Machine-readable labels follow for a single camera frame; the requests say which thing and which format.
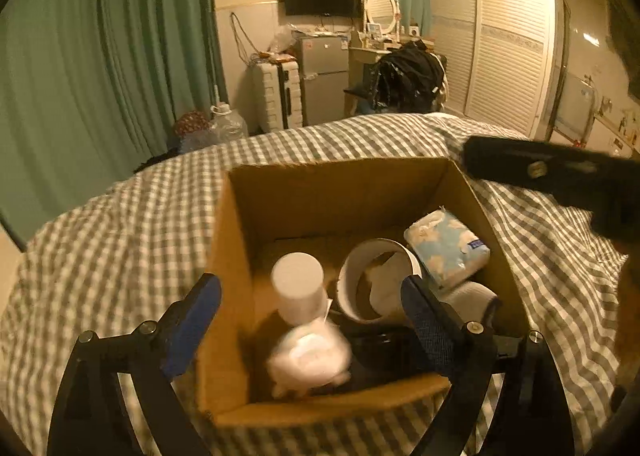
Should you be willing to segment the dark transparent glasses case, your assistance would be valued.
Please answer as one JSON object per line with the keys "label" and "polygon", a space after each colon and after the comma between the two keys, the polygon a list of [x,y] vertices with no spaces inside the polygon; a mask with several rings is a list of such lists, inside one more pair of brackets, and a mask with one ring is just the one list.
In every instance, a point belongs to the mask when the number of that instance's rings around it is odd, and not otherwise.
{"label": "dark transparent glasses case", "polygon": [[409,327],[363,325],[337,311],[329,312],[329,319],[352,348],[350,378],[338,387],[338,393],[367,390],[434,369]]}

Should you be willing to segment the blue cloud tissue pack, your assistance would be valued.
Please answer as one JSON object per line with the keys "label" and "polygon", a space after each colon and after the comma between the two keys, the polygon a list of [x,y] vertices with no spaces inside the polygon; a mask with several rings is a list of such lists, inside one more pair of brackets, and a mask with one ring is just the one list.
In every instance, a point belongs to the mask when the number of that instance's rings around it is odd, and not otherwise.
{"label": "blue cloud tissue pack", "polygon": [[411,224],[404,238],[437,291],[454,289],[490,259],[485,242],[444,207]]}

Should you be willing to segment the white cylindrical bottle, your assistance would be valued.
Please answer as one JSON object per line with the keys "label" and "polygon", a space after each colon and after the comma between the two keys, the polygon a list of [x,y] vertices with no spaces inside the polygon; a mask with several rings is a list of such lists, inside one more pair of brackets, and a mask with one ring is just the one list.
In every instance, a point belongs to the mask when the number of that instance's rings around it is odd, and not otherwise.
{"label": "white cylindrical bottle", "polygon": [[278,313],[286,324],[302,326],[326,315],[329,305],[320,262],[305,252],[280,257],[271,270]]}

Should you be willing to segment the white glove cloth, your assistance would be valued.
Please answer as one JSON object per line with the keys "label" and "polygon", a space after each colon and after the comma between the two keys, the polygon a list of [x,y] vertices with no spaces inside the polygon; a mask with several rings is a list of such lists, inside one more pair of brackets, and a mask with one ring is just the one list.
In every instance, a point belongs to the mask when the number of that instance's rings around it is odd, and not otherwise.
{"label": "white glove cloth", "polygon": [[468,280],[448,291],[442,298],[442,303],[448,304],[462,323],[477,321],[487,324],[500,306],[500,299],[494,291],[481,283]]}

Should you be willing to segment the white louvered wardrobe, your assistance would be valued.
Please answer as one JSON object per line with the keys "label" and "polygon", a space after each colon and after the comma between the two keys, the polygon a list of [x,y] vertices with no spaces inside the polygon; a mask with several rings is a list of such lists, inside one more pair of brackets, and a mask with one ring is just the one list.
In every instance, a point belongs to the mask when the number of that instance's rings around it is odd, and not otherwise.
{"label": "white louvered wardrobe", "polygon": [[446,110],[534,136],[549,97],[555,0],[431,0],[431,15],[447,59]]}

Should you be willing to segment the black clothes pile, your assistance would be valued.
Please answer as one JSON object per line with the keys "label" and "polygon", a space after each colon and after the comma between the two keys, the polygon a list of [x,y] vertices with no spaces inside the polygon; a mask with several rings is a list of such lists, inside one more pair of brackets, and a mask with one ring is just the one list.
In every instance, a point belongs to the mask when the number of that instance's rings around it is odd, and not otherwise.
{"label": "black clothes pile", "polygon": [[422,40],[402,44],[373,66],[369,104],[376,113],[431,113],[446,98],[446,68]]}

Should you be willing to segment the white dressing table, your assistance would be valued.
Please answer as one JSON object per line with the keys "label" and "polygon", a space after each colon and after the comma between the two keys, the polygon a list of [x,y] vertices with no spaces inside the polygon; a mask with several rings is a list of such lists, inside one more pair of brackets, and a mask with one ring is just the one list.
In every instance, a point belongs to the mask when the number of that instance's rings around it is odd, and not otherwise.
{"label": "white dressing table", "polygon": [[349,47],[348,49],[348,83],[344,90],[346,117],[353,116],[360,100],[367,100],[370,90],[370,76],[373,66],[389,50],[370,49],[367,47]]}

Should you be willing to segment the brown cardboard box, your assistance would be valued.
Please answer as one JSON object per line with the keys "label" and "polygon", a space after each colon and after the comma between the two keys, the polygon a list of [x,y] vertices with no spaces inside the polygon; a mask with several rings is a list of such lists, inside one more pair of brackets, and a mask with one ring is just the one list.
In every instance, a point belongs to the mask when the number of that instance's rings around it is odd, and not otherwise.
{"label": "brown cardboard box", "polygon": [[288,427],[371,413],[446,387],[423,374],[363,391],[278,402],[266,361],[284,332],[270,273],[282,255],[302,251],[323,267],[338,306],[364,300],[363,261],[352,251],[398,247],[422,216],[445,209],[489,248],[477,281],[498,295],[498,332],[521,335],[528,320],[511,268],[476,194],[446,158],[375,158],[324,163],[241,165],[222,181],[207,263],[221,305],[196,355],[196,402],[218,427]]}

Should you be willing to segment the oval white vanity mirror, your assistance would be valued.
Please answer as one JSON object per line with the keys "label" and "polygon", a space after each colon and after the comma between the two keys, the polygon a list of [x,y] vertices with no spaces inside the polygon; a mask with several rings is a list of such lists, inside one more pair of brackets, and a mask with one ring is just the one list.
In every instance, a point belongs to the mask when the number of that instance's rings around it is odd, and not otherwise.
{"label": "oval white vanity mirror", "polygon": [[366,29],[372,38],[399,38],[400,8],[398,0],[366,0]]}

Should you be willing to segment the silver mini fridge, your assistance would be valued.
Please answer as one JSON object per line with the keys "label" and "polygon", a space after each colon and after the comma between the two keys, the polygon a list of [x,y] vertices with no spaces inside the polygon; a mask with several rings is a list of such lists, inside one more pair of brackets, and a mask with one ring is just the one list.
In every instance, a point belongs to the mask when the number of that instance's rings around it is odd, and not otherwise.
{"label": "silver mini fridge", "polygon": [[348,87],[347,44],[339,36],[315,36],[298,42],[297,57],[306,125],[341,120]]}

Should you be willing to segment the dark patterned bag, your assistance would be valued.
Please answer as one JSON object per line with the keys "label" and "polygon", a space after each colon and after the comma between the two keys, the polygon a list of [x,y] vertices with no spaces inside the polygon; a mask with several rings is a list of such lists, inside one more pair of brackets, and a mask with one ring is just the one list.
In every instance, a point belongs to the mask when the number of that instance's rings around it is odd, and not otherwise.
{"label": "dark patterned bag", "polygon": [[209,128],[209,119],[204,112],[193,110],[182,115],[172,126],[175,134],[183,139],[186,136]]}

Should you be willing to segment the clear water jug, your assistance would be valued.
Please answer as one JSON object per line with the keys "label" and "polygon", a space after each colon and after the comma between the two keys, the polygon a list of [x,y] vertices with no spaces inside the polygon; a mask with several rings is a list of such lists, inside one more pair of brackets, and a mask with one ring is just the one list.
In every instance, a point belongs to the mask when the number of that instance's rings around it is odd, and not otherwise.
{"label": "clear water jug", "polygon": [[212,107],[213,131],[218,144],[228,144],[247,138],[248,128],[245,120],[230,104],[220,102]]}

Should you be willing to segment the white hard suitcase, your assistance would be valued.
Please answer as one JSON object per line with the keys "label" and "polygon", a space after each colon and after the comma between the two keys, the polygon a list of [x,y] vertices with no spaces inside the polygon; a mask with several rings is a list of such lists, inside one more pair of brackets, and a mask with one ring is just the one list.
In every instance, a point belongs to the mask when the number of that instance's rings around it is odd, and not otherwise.
{"label": "white hard suitcase", "polygon": [[258,62],[250,71],[259,128],[271,133],[302,127],[304,115],[297,62]]}

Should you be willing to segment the large green curtain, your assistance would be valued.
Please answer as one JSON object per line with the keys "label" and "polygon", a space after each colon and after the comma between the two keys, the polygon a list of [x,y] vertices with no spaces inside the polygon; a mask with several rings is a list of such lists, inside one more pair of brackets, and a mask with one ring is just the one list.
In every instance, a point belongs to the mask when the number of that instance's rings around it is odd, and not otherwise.
{"label": "large green curtain", "polygon": [[1,222],[24,245],[161,156],[226,96],[215,0],[8,0]]}

